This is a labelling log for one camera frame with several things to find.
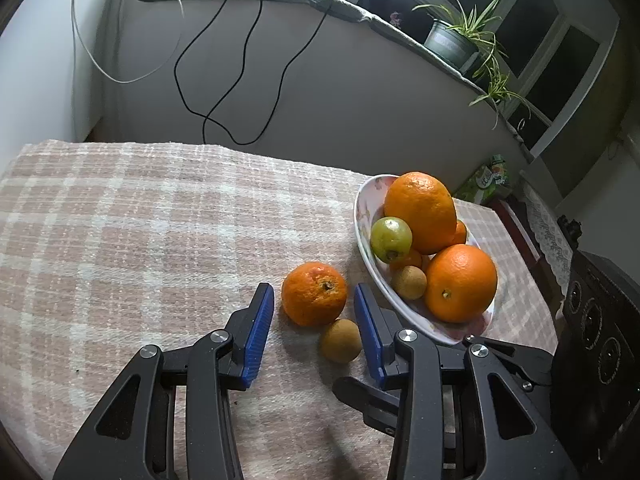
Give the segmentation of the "brown kiwi fruit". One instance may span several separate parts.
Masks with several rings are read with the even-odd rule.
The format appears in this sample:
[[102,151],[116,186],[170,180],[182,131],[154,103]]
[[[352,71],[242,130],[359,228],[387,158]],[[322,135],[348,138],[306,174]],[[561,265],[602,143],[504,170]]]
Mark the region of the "brown kiwi fruit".
[[320,338],[320,352],[327,360],[347,364],[362,350],[359,328],[355,322],[340,318],[332,323]]

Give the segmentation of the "green grape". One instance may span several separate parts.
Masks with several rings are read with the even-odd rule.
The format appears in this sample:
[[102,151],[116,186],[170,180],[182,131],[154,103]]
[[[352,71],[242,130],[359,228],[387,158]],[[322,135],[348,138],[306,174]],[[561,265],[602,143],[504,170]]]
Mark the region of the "green grape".
[[397,217],[378,219],[371,228],[372,252],[384,263],[404,258],[412,246],[412,232],[408,224]]

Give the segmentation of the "large orange front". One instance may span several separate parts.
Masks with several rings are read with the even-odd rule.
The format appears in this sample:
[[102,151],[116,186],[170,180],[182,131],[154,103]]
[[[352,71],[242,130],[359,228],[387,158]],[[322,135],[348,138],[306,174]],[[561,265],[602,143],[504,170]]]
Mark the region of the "large orange front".
[[481,316],[498,287],[495,263],[480,248],[455,244],[431,260],[424,304],[442,322],[462,324]]

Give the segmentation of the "pink plaid tablecloth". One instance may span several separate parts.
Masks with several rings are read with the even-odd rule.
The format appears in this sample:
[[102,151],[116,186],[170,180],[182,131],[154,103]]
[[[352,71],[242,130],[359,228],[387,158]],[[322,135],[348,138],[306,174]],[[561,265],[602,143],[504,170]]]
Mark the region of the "pink plaid tablecloth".
[[[385,479],[393,440],[335,399],[318,330],[288,322],[280,288],[329,263],[370,280],[352,203],[368,176],[217,145],[26,145],[1,175],[1,421],[51,479],[67,445],[145,344],[181,348],[224,326],[260,282],[276,291],[262,366],[234,392],[245,479]],[[552,315],[497,215],[457,211],[499,271],[486,337],[555,352]]]

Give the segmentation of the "large orange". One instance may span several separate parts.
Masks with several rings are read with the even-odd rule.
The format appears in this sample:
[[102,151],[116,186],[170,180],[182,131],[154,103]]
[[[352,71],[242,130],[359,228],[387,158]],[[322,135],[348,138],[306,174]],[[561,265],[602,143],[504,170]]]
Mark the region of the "large orange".
[[390,185],[384,214],[408,224],[412,247],[424,255],[449,246],[457,229],[456,208],[446,186],[420,171],[403,174]]
[[431,260],[424,304],[442,322],[462,324],[481,316],[498,287],[495,263],[480,248],[455,244]]

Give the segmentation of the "potted spider plant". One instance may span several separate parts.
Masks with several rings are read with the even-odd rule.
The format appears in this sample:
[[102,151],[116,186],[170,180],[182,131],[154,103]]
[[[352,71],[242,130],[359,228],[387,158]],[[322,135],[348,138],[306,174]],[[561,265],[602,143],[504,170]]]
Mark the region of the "potted spider plant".
[[425,12],[433,25],[424,42],[424,47],[450,68],[461,75],[465,66],[472,68],[473,79],[485,79],[487,89],[469,102],[468,107],[480,103],[488,104],[495,112],[494,127],[497,127],[501,110],[512,101],[523,105],[528,117],[532,117],[529,102],[509,88],[510,74],[502,70],[500,61],[506,57],[496,32],[489,27],[501,21],[496,13],[501,0],[490,0],[483,10],[472,6],[466,10],[461,0],[454,0],[457,10],[445,3],[419,3],[411,8],[412,13]]

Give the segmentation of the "white lace cloth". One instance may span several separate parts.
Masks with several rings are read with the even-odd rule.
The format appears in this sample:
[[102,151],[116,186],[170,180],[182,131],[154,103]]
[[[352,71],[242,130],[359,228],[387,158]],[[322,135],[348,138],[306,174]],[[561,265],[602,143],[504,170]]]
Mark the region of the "white lace cloth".
[[553,210],[536,190],[525,180],[520,182],[522,201],[526,206],[527,220],[544,258],[550,266],[555,281],[565,296],[570,284],[570,265],[573,249],[562,233]]

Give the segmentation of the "green snack bag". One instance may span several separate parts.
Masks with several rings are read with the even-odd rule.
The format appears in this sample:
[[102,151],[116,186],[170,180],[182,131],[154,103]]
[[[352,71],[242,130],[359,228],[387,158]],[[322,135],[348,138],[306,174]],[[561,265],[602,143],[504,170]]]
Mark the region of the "green snack bag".
[[510,176],[506,160],[502,155],[495,154],[466,179],[454,192],[454,198],[477,205],[487,205],[494,198],[506,198],[510,193]]

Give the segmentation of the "tiny orange kumquat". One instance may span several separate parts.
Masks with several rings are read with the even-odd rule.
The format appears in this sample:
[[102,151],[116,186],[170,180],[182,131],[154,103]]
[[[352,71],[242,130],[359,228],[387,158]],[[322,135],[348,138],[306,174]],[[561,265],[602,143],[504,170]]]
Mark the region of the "tiny orange kumquat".
[[468,230],[466,229],[466,225],[463,221],[458,220],[456,225],[456,232],[454,232],[454,237],[451,240],[451,244],[465,244],[467,238]]

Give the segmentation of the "small mandarin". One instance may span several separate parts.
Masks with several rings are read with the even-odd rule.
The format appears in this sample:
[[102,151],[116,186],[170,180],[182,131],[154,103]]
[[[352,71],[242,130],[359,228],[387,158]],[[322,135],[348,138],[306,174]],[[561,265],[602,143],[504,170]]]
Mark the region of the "small mandarin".
[[411,248],[407,255],[404,255],[401,258],[398,258],[392,261],[388,267],[390,268],[390,272],[395,273],[405,266],[416,266],[417,268],[422,268],[422,255],[420,252]]

